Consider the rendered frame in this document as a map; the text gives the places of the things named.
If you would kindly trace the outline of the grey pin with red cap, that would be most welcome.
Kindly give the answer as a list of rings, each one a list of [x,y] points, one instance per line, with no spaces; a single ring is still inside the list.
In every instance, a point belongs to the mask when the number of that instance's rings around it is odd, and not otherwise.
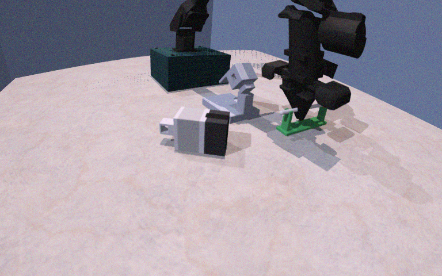
[[[321,105],[319,105],[319,104],[313,104],[313,105],[311,105],[310,109],[312,109],[312,108],[315,109],[315,108],[318,108],[318,107],[323,107],[323,106],[321,106]],[[323,107],[323,108],[324,108],[324,107]],[[298,108],[282,110],[282,111],[280,111],[280,115],[288,114],[289,111],[298,112]]]

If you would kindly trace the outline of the green cradle with two notched uprights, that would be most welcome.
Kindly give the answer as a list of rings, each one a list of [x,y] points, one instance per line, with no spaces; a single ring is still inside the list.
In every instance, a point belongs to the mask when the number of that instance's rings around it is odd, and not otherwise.
[[[326,112],[326,108],[319,107],[318,115],[316,117],[307,118],[302,121],[291,122],[293,111],[289,111],[288,114],[284,114],[281,126],[277,126],[276,129],[282,134],[289,136],[295,133],[307,131],[312,128],[317,128],[319,126],[327,124],[327,122],[324,120]]]

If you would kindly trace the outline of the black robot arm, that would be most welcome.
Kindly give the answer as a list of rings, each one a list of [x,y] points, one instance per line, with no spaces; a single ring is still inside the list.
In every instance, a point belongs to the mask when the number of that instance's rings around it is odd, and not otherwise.
[[[289,45],[298,48],[319,48],[322,44],[327,51],[359,58],[365,48],[366,16],[356,12],[338,11],[333,0],[291,0],[309,10],[322,14],[322,18],[308,10],[298,10],[288,5],[278,14],[289,19]],[[176,32],[176,52],[197,51],[195,32],[201,32],[206,19],[209,0],[186,0],[177,10],[170,23],[170,31]],[[192,27],[191,29],[180,29]],[[334,78],[337,64],[319,57],[319,73]]]

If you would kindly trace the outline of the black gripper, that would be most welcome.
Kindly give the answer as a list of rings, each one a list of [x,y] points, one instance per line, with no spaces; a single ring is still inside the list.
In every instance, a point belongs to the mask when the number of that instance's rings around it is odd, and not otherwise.
[[[324,83],[318,80],[323,74],[319,73],[319,60],[324,57],[320,47],[298,48],[289,45],[288,49],[284,49],[284,55],[289,56],[289,63],[282,60],[265,63],[262,76],[272,80],[275,74],[281,75],[282,85],[279,88],[291,108],[298,108],[294,114],[299,121],[304,120],[315,99],[329,110],[336,110],[349,103],[351,91],[348,86],[335,81]]]

